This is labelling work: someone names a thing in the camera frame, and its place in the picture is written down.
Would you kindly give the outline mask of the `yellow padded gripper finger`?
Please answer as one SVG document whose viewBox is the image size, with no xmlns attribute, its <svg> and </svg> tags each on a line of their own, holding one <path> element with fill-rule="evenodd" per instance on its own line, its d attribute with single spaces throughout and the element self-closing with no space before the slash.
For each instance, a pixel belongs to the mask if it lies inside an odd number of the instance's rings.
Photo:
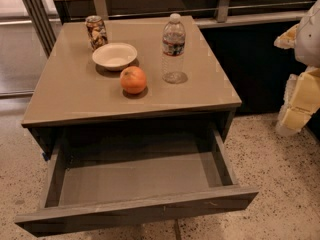
<svg viewBox="0 0 320 240">
<path fill-rule="evenodd" d="M 297 28 L 298 25 L 295 24 L 286 32 L 278 36 L 274 41 L 274 45 L 281 49 L 293 49 L 295 47 Z"/>
<path fill-rule="evenodd" d="M 300 75 L 291 74 L 286 82 L 276 131 L 281 136 L 299 133 L 320 108 L 320 69 L 308 67 Z"/>
</svg>

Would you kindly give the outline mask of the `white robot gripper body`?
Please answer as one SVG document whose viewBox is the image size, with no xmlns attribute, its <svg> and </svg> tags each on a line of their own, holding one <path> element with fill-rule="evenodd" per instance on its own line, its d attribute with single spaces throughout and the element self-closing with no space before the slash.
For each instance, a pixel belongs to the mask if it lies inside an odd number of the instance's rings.
<svg viewBox="0 0 320 240">
<path fill-rule="evenodd" d="M 297 61 L 320 67 L 320 0 L 302 17 L 296 32 L 294 51 Z"/>
</svg>

